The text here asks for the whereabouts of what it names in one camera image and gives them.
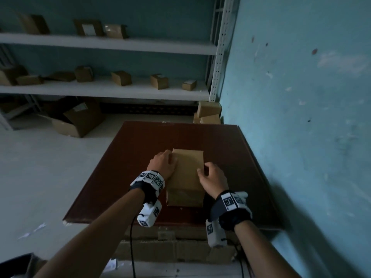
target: blue wall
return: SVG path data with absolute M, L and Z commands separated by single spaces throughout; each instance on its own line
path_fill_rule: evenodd
M 240 2 L 222 116 L 268 178 L 287 228 L 273 243 L 304 277 L 371 277 L 370 7 Z
M 1 0 L 0 27 L 22 32 L 16 12 L 41 14 L 51 33 L 76 34 L 74 18 L 126 24 L 131 37 L 209 40 L 214 0 Z M 91 65 L 97 74 L 126 70 L 134 76 L 163 73 L 172 78 L 203 79 L 204 55 L 178 55 L 11 45 L 18 63 L 36 74 Z

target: label on box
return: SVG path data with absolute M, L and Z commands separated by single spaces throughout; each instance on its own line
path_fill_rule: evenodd
M 74 111 L 76 112 L 79 112 L 79 111 L 82 111 L 82 110 L 86 110 L 88 107 L 86 106 L 85 102 L 83 103 L 80 103 L 79 105 L 75 106 L 73 108 Z
M 83 24 L 82 29 L 84 30 L 85 36 L 96 36 L 93 24 Z
M 184 82 L 184 84 L 192 85 L 196 80 L 187 80 Z
M 89 69 L 90 75 L 93 77 L 93 70 L 90 66 L 85 66 L 84 69 Z

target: brown tabletop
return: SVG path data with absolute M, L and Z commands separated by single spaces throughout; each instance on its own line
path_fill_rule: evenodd
M 173 148 L 203 150 L 204 161 L 224 171 L 231 190 L 248 193 L 247 204 L 258 227 L 282 228 L 267 183 L 238 126 L 138 121 L 123 123 L 64 220 L 92 222 L 128 191 L 155 154 Z M 163 208 L 156 225 L 205 224 L 204 209 L 168 207 L 166 193 L 159 200 Z

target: concrete floor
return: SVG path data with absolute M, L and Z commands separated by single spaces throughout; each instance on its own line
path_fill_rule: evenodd
M 192 123 L 190 116 L 108 115 L 82 139 L 58 134 L 50 121 L 34 114 L 13 120 L 17 131 L 0 127 L 0 262 L 28 252 L 49 259 L 85 227 L 66 226 L 62 218 L 125 120 Z M 19 239 L 44 223 L 44 228 Z M 132 276 L 130 262 L 119 265 L 102 276 Z M 142 277 L 240 277 L 236 263 L 189 267 L 138 262 L 136 269 Z

